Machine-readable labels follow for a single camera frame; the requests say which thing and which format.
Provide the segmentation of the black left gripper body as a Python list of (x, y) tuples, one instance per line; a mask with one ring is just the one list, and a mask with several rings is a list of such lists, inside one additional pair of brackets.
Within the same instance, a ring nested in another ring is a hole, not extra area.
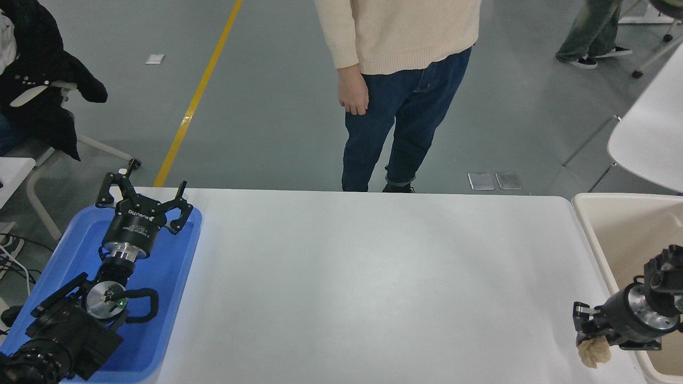
[(119, 201), (115, 215), (102, 240), (102, 246), (112, 251), (116, 245), (128, 243), (139, 252), (151, 252), (166, 216), (161, 202), (137, 196)]

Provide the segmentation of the standing person's right hand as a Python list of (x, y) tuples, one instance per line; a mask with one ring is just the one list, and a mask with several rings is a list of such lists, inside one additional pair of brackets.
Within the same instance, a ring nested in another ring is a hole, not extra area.
[(338, 73), (338, 101), (352, 116), (365, 116), (369, 106), (369, 92), (365, 78), (357, 66), (342, 68)]

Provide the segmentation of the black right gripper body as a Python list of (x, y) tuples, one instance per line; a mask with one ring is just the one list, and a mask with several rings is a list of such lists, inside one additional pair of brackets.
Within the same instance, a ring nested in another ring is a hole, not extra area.
[(665, 318), (653, 311), (641, 287), (626, 287), (601, 306), (609, 327), (621, 338), (647, 343), (665, 335)]

